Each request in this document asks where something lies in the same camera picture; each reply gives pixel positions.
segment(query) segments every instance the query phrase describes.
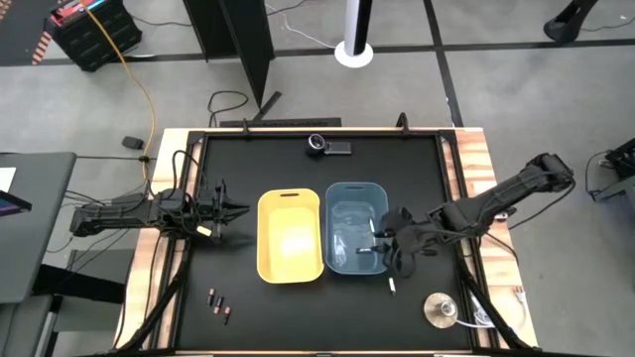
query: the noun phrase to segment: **blue plastic bin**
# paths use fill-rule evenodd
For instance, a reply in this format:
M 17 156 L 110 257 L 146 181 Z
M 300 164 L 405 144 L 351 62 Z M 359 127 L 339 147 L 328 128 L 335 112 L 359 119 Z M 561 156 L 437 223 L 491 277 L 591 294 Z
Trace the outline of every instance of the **blue plastic bin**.
M 357 248 L 376 245 L 369 220 L 377 226 L 388 212 L 388 196 L 372 182 L 338 182 L 326 191 L 325 260 L 334 272 L 345 275 L 373 275 L 386 271 L 382 255 L 357 254 Z

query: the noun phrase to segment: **yellow cable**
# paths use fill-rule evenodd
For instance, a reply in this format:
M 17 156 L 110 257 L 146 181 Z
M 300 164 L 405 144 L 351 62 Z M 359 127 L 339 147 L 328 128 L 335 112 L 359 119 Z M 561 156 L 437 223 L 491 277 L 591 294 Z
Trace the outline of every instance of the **yellow cable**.
M 103 36 L 106 38 L 106 40 L 108 40 L 108 43 L 110 44 L 112 49 L 115 51 L 115 53 L 119 57 L 119 60 L 121 60 L 121 64 L 123 64 L 123 68 L 126 69 L 126 73 L 128 73 L 128 76 L 130 77 L 130 79 L 132 79 L 132 81 L 134 81 L 135 84 L 137 84 L 137 86 L 141 89 L 141 91 L 143 91 L 143 94 L 145 95 L 146 100 L 148 101 L 148 106 L 150 107 L 151 128 L 150 128 L 150 137 L 148 138 L 146 147 L 143 150 L 143 155 L 148 156 L 148 151 L 150 150 L 150 145 L 152 144 L 152 138 L 155 136 L 155 126 L 157 125 L 157 115 L 155 113 L 155 106 L 152 104 L 152 99 L 150 99 L 150 94 L 148 94 L 148 90 L 146 90 L 146 87 L 144 87 L 143 84 L 141 84 L 141 82 L 137 80 L 137 78 L 135 78 L 134 75 L 132 75 L 132 72 L 130 71 L 128 64 L 126 63 L 126 59 L 123 58 L 123 55 L 121 55 L 121 52 L 119 52 L 119 48 L 117 48 L 117 45 L 115 44 L 115 42 L 112 41 L 112 38 L 110 38 L 110 35 L 108 35 L 108 32 L 106 31 L 106 29 L 104 29 L 103 25 L 101 25 L 97 17 L 95 17 L 92 11 L 88 10 L 88 5 L 84 3 L 84 0 L 79 0 L 79 2 L 83 6 L 83 8 L 86 10 L 86 13 L 90 17 L 90 19 L 92 19 L 92 22 L 94 22 L 95 25 L 97 25 L 99 30 L 101 30 L 101 33 L 103 34 Z M 146 169 L 145 163 L 141 164 L 141 172 L 143 174 L 143 180 L 147 180 L 148 171 Z

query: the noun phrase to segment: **gray floor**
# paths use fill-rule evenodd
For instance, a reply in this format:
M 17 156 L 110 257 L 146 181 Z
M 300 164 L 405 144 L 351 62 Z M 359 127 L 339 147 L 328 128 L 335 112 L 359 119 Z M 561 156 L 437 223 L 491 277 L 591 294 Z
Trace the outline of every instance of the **gray floor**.
M 294 0 L 269 0 L 277 8 Z M 567 0 L 435 0 L 446 44 L 546 41 L 542 24 Z M 188 17 L 179 0 L 160 6 L 129 0 L 135 15 L 149 21 Z M 292 27 L 328 44 L 342 38 L 343 1 L 308 0 L 287 12 Z M 585 24 L 595 28 L 635 16 L 628 0 L 603 0 Z M 318 45 L 284 29 L 281 15 L 270 18 L 276 49 Z M 198 51 L 189 28 L 144 30 L 135 54 Z M 617 30 L 583 33 L 581 39 L 635 38 L 635 24 Z M 369 42 L 421 45 L 432 42 L 423 2 L 377 0 Z M 49 58 L 64 54 L 51 47 Z M 632 356 L 635 331 L 635 212 L 621 198 L 593 203 L 583 190 L 583 169 L 595 152 L 615 148 L 635 135 L 635 48 L 491 51 L 447 54 L 466 126 L 484 127 L 500 179 L 513 175 L 543 152 L 560 154 L 575 170 L 577 189 L 565 201 L 512 234 L 521 260 L 538 340 L 550 351 Z M 220 89 L 249 85 L 238 60 L 135 63 L 133 71 L 150 90 L 161 132 L 169 127 L 207 123 L 205 105 Z M 0 68 L 2 151 L 75 151 L 83 155 L 134 155 L 119 145 L 124 135 L 145 137 L 148 110 L 117 64 L 90 74 L 72 65 Z M 449 126 L 449 111 L 434 54 L 378 55 L 360 70 L 347 70 L 332 57 L 275 59 L 266 96 L 283 97 L 268 118 L 340 116 L 347 126 L 392 126 L 402 111 L 413 125 Z M 214 108 L 234 103 L 221 97 Z M 220 120 L 250 118 L 253 100 L 223 113 Z M 591 171 L 593 187 L 614 180 L 604 169 Z M 135 162 L 79 161 L 70 187 L 110 197 L 141 183 Z M 536 196 L 519 204 L 515 220 L 553 199 Z M 68 239 L 70 207 L 60 214 L 51 240 L 57 249 Z M 86 249 L 97 238 L 75 239 Z M 132 249 L 135 233 L 115 245 Z M 67 250 L 47 255 L 62 266 Z M 56 355 L 109 348 L 112 331 L 62 335 Z

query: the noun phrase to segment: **metal disc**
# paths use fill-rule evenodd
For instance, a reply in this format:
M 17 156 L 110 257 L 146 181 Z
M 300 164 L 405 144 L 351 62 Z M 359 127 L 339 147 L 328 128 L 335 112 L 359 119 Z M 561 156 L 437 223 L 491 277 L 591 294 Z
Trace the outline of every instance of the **metal disc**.
M 453 314 L 446 315 L 441 309 L 444 302 L 451 303 L 456 307 L 456 302 L 443 293 L 434 293 L 424 302 L 424 316 L 436 328 L 448 328 L 456 323 L 457 308 L 454 309 Z

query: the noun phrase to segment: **wooden table frame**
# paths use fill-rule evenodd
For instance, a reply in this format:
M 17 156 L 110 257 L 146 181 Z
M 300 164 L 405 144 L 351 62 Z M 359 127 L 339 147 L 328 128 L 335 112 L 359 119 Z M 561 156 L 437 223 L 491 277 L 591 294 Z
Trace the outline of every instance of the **wooden table frame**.
M 258 132 L 327 132 L 327 131 L 400 131 L 401 128 L 253 128 L 252 133 Z M 482 193 L 496 185 L 496 179 L 492 168 L 492 163 L 485 142 L 485 135 L 480 128 L 411 128 L 411 131 L 442 131 L 444 137 L 455 140 L 455 147 L 458 153 L 451 149 L 448 141 L 444 141 L 444 158 L 445 166 L 450 186 L 452 199 L 461 198 L 462 195 L 474 196 Z M 220 129 L 166 129 L 164 132 L 159 156 L 154 170 L 152 189 L 154 192 L 170 188 L 173 185 L 172 172 L 172 155 L 176 150 L 185 150 L 188 147 L 188 139 L 190 132 L 215 132 L 215 133 L 236 133 L 242 129 L 220 128 Z M 193 146 L 192 155 L 195 158 L 200 157 L 200 143 Z M 178 155 L 177 164 L 177 180 L 181 181 L 181 172 L 183 171 L 185 157 Z M 460 162 L 461 168 L 457 170 L 454 167 L 455 162 Z M 189 177 L 187 179 L 187 192 L 193 192 L 194 178 L 197 174 L 197 166 L 189 165 Z M 490 232 L 503 242 L 512 246 L 509 231 L 506 223 L 492 224 Z M 469 246 L 466 242 L 462 242 L 465 254 L 469 254 Z M 168 282 L 168 278 L 172 278 L 177 271 L 179 262 L 181 261 L 184 242 L 179 241 L 171 248 L 174 249 L 174 259 L 168 262 L 168 239 L 159 236 L 156 229 L 142 229 L 139 234 L 139 240 L 135 250 L 135 256 L 127 283 L 127 298 L 125 305 L 125 318 L 120 317 L 117 332 L 121 329 L 121 322 L 124 321 L 123 330 L 118 343 L 118 347 L 125 344 L 136 329 L 143 323 L 145 316 L 150 312 L 157 301 L 158 290 L 162 282 Z M 496 242 L 483 237 L 480 247 L 480 258 L 482 260 L 482 271 L 487 283 L 489 297 L 500 314 L 512 326 L 517 326 L 520 321 L 525 320 L 522 328 L 517 329 L 519 337 L 529 345 L 536 346 L 537 340 L 534 332 L 532 319 L 529 311 L 524 311 L 515 294 L 514 289 L 522 288 L 520 272 L 516 261 L 508 251 L 500 247 Z M 467 258 L 466 262 L 472 273 L 474 273 L 474 262 L 472 258 Z M 149 281 L 152 271 L 152 282 Z M 166 308 L 161 325 L 158 332 L 154 335 L 154 342 L 157 348 L 168 348 L 171 345 L 172 325 L 176 320 L 176 297 L 173 297 Z M 149 341 L 147 340 L 144 347 L 147 348 Z M 481 347 L 490 346 L 490 338 L 484 329 L 478 330 L 478 344 Z M 500 339 L 502 347 L 505 346 L 504 341 Z M 229 353 L 229 351 L 177 351 L 177 354 L 192 353 L 196 354 L 214 354 Z M 244 353 L 255 354 L 257 351 L 240 351 Z M 269 351 L 271 353 L 280 354 L 284 351 Z M 308 351 L 287 351 L 287 353 L 315 353 Z M 348 352 L 334 352 L 337 354 L 345 354 Z M 378 351 L 357 351 L 361 353 L 377 353 Z M 408 351 L 408 353 L 434 353 L 437 351 Z

